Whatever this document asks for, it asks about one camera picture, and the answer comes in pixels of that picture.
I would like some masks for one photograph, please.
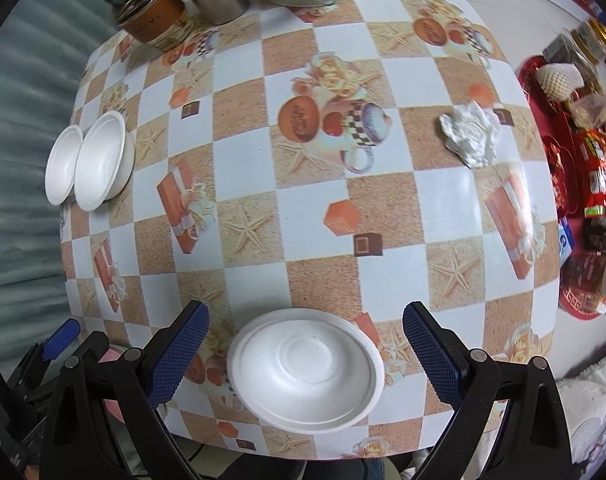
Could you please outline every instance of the tiled floor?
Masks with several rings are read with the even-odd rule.
[[[467,0],[492,32],[513,69],[540,54],[564,28],[579,20],[548,0]],[[558,378],[576,374],[606,355],[606,316],[580,321],[557,310],[554,343],[549,355]]]

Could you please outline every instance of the crumpled white paper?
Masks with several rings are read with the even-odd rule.
[[[483,168],[496,158],[496,143],[501,123],[491,108],[483,109],[476,101],[456,105],[454,113],[440,117],[445,147],[461,157],[469,168]]]

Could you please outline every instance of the bowl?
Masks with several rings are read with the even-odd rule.
[[[51,205],[61,205],[71,193],[82,144],[83,130],[75,124],[63,130],[54,142],[45,168],[45,195]]]
[[[125,187],[134,167],[134,140],[123,116],[100,116],[85,136],[76,162],[75,195],[84,211],[94,211]]]
[[[232,388],[245,407],[281,430],[342,430],[381,397],[384,368],[374,343],[349,321],[308,308],[257,317],[227,355]]]

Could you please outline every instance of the metal screw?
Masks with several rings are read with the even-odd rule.
[[[532,359],[532,364],[535,365],[539,370],[545,370],[548,367],[548,362],[539,355]]]
[[[130,348],[124,355],[126,361],[136,361],[141,357],[141,350],[139,348]]]
[[[474,359],[477,363],[482,363],[488,358],[488,354],[483,352],[480,348],[475,348],[472,352],[470,352],[470,357]]]
[[[75,355],[71,355],[70,357],[65,359],[64,365],[65,368],[74,368],[76,365],[78,365],[78,357],[76,357]]]

